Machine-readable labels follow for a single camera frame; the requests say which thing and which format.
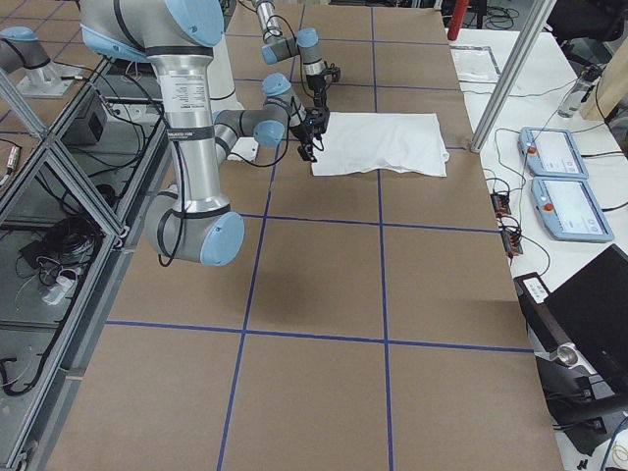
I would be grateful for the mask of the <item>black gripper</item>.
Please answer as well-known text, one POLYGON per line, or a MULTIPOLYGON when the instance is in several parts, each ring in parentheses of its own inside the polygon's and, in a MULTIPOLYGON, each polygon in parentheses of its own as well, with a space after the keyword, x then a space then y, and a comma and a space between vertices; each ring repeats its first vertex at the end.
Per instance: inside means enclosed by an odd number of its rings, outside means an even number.
POLYGON ((309 75, 308 87, 313 93, 313 104, 316 108, 328 109, 327 105, 327 76, 325 74, 309 75))
POLYGON ((316 162, 314 140, 321 141, 330 119, 328 108, 304 108, 292 116, 292 134, 299 140, 297 152, 305 162, 316 162))

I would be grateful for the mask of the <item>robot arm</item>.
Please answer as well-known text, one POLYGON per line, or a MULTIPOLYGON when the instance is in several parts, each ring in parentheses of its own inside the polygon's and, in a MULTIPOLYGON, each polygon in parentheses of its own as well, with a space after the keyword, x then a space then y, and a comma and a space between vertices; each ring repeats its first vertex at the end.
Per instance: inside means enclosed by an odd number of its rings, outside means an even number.
POLYGON ((313 94, 311 106, 301 103, 284 75, 274 73, 263 80, 260 109, 212 109, 209 69, 225 35, 217 1, 85 1, 80 7, 89 49, 149 63, 160 86, 176 179, 152 199, 144 231, 163 266, 177 259, 224 266, 237 256, 244 222, 221 190, 219 169, 241 138, 277 147, 292 134, 300 157, 309 162, 321 147, 330 117, 327 91, 340 69, 324 60, 314 28, 285 36, 272 2, 257 1, 254 9, 264 60, 275 64, 298 57, 313 94))
POLYGON ((267 65, 298 56, 315 107, 327 107, 327 89, 340 79, 340 69, 323 56, 318 32, 313 27, 297 34, 285 35, 280 22, 288 24, 276 13, 273 1, 252 1, 262 32, 262 56, 267 65))

